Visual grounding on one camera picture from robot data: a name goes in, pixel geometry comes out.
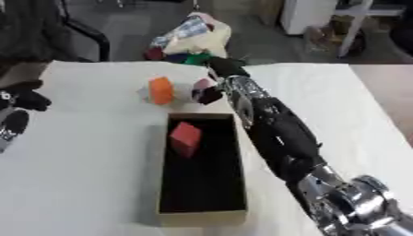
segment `cube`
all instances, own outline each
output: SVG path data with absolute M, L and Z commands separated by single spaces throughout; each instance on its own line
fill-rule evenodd
M 201 140 L 202 131 L 188 123 L 181 122 L 172 131 L 171 146 L 185 158 L 191 158 L 196 152 L 199 141 Z
M 159 77 L 149 81 L 151 100 L 158 105 L 173 101 L 173 85 L 166 77 Z

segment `cloth pile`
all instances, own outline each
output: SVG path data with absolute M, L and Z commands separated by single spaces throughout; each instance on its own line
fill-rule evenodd
M 201 65 L 210 56 L 227 58 L 225 49 L 231 28 L 209 14 L 191 13 L 182 25 L 153 40 L 145 52 L 147 60 Z

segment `orange cube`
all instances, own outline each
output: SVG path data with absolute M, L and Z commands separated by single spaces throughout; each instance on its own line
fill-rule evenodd
M 166 77 L 149 81 L 150 98 L 155 104 L 163 105 L 173 101 L 173 86 Z

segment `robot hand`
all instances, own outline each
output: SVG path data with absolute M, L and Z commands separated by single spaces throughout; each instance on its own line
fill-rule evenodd
M 0 88 L 0 153 L 26 130 L 29 114 L 24 110 L 45 112 L 52 104 L 33 91 L 42 84 L 40 80 L 33 80 Z

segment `red cube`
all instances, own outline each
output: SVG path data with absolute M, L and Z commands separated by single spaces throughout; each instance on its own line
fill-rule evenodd
M 191 158 L 198 148 L 202 131 L 192 125 L 181 122 L 170 135 L 171 146 L 180 155 Z

